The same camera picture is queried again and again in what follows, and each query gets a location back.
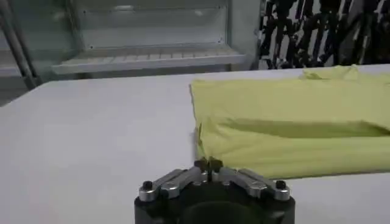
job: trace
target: floor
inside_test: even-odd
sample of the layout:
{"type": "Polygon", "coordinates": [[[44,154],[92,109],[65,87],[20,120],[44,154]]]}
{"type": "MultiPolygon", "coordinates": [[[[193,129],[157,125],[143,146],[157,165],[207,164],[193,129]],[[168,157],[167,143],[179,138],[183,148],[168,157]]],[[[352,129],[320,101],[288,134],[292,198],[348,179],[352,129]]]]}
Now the floor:
{"type": "Polygon", "coordinates": [[[26,92],[27,88],[21,77],[0,77],[0,107],[26,92]]]}

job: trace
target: silver metal bracket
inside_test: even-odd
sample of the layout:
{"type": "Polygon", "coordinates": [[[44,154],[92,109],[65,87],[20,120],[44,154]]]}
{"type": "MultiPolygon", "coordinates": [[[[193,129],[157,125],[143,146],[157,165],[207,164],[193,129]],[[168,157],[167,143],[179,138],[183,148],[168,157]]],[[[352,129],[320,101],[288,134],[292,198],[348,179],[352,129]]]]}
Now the silver metal bracket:
{"type": "Polygon", "coordinates": [[[168,193],[168,198],[176,198],[180,191],[190,183],[200,183],[207,181],[207,172],[196,166],[189,170],[176,169],[156,181],[146,181],[139,189],[141,201],[154,201],[161,191],[168,193]]]}
{"type": "Polygon", "coordinates": [[[273,182],[253,171],[247,169],[234,170],[222,167],[219,173],[212,175],[213,181],[220,181],[224,185],[230,182],[237,184],[246,192],[256,198],[261,198],[261,193],[266,191],[271,193],[275,200],[287,201],[290,198],[291,190],[284,181],[273,182]]]}
{"type": "Polygon", "coordinates": [[[274,182],[247,169],[224,167],[219,160],[209,163],[205,160],[197,161],[189,170],[176,169],[154,182],[145,181],[139,189],[139,198],[141,201],[154,201],[161,192],[165,193],[167,199],[176,198],[187,185],[192,183],[200,186],[209,178],[210,181],[221,182],[225,186],[234,183],[254,198],[261,198],[266,192],[278,201],[290,199],[291,190],[284,181],[274,182]]]}

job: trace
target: white table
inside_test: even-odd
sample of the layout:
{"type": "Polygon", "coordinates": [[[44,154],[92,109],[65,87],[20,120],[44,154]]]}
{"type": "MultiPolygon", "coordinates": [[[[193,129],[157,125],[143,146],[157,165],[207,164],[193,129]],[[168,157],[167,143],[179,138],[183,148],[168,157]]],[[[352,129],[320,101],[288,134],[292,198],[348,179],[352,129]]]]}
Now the white table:
{"type": "MultiPolygon", "coordinates": [[[[361,70],[383,72],[390,66],[361,70]]],[[[144,180],[192,165],[193,79],[279,79],[301,73],[292,69],[44,84],[0,108],[0,223],[133,223],[133,199],[144,180]]],[[[297,224],[390,223],[390,173],[288,184],[297,200],[297,224]]]]}

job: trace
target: white shelf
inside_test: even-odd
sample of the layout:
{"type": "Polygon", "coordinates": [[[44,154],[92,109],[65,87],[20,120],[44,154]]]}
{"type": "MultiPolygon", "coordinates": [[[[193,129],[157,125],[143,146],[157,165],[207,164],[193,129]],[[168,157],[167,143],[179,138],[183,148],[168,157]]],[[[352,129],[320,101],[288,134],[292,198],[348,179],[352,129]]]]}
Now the white shelf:
{"type": "Polygon", "coordinates": [[[126,71],[143,68],[174,68],[204,65],[227,65],[245,61],[223,44],[197,44],[121,49],[96,49],[52,66],[56,74],[126,71]]]}
{"type": "Polygon", "coordinates": [[[10,51],[0,51],[0,77],[20,76],[19,68],[10,51]]]}

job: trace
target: yellow cloth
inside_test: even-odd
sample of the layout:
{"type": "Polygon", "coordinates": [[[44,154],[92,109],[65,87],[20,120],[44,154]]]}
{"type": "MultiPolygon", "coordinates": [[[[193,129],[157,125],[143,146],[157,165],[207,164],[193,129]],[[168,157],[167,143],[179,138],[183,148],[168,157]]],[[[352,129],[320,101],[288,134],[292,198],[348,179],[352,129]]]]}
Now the yellow cloth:
{"type": "Polygon", "coordinates": [[[307,69],[299,79],[196,80],[198,155],[269,178],[389,171],[389,83],[356,66],[307,69]]]}

